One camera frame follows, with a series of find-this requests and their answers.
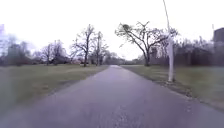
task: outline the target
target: green lawn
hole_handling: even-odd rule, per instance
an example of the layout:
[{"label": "green lawn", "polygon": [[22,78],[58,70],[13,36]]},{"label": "green lawn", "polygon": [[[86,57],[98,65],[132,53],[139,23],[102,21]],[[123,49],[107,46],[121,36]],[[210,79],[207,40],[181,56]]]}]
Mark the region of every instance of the green lawn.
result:
[{"label": "green lawn", "polygon": [[34,99],[105,69],[79,65],[0,67],[0,115],[9,108]]},{"label": "green lawn", "polygon": [[222,67],[177,67],[175,82],[167,84],[168,69],[140,65],[123,66],[139,75],[179,93],[197,97],[205,103],[224,110],[224,68]]}]

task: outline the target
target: white sky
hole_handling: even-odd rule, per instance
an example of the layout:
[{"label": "white sky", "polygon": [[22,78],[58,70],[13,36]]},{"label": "white sky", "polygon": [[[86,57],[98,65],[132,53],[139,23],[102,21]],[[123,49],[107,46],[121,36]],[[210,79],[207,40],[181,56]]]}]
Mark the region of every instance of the white sky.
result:
[{"label": "white sky", "polygon": [[[187,38],[210,40],[212,24],[224,26],[222,0],[166,0],[170,25]],[[29,41],[35,49],[60,39],[68,48],[88,24],[104,34],[109,50],[133,59],[141,53],[114,34],[119,23],[150,21],[166,28],[162,0],[0,0],[0,24],[7,33]]]}]

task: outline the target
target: road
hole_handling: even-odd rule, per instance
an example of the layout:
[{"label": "road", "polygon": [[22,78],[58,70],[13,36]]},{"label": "road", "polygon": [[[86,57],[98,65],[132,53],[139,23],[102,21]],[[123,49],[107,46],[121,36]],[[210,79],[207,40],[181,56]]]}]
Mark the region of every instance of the road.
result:
[{"label": "road", "polygon": [[213,127],[224,127],[223,113],[118,66],[0,120],[0,128]]}]

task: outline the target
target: white pole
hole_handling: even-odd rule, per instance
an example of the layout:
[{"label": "white pole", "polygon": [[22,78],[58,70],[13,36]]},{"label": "white pole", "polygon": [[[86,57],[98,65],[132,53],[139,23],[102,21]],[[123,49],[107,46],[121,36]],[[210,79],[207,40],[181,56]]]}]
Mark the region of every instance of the white pole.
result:
[{"label": "white pole", "polygon": [[165,12],[166,12],[166,19],[167,19],[167,28],[168,28],[168,54],[169,54],[169,78],[168,81],[172,82],[173,81],[173,40],[171,40],[170,37],[170,23],[169,23],[169,18],[168,18],[168,13],[167,13],[167,9],[166,9],[166,3],[165,0],[163,0],[163,4],[164,4],[164,8],[165,8]]}]

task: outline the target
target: bare tree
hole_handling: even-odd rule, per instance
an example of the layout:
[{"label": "bare tree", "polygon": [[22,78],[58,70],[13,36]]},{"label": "bare tree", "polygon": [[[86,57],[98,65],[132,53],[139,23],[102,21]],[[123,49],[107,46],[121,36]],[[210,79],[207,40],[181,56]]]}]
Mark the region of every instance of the bare tree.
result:
[{"label": "bare tree", "polygon": [[53,45],[51,43],[42,49],[42,54],[43,54],[44,59],[47,62],[47,66],[50,63],[50,59],[52,58],[52,53],[53,53]]},{"label": "bare tree", "polygon": [[100,65],[100,58],[103,56],[103,52],[108,48],[106,44],[103,45],[103,34],[101,32],[97,33],[95,54],[96,54],[96,65]]},{"label": "bare tree", "polygon": [[88,54],[90,52],[90,47],[94,41],[94,27],[88,25],[84,31],[78,35],[78,38],[74,41],[75,43],[72,47],[76,48],[79,51],[84,52],[84,67],[87,65]]},{"label": "bare tree", "polygon": [[[149,22],[142,24],[138,22],[136,26],[130,26],[127,24],[120,24],[118,29],[115,31],[115,34],[120,37],[126,38],[127,42],[136,44],[138,48],[143,52],[145,59],[145,66],[150,65],[150,54],[151,48],[160,45],[160,43],[168,39],[163,30],[154,28],[150,29],[148,27]],[[176,31],[173,29],[171,31],[173,35],[176,34]]]},{"label": "bare tree", "polygon": [[55,41],[55,43],[53,44],[53,51],[52,51],[53,56],[52,61],[54,65],[57,65],[62,61],[65,61],[64,55],[65,55],[65,49],[62,47],[62,42],[60,40]]}]

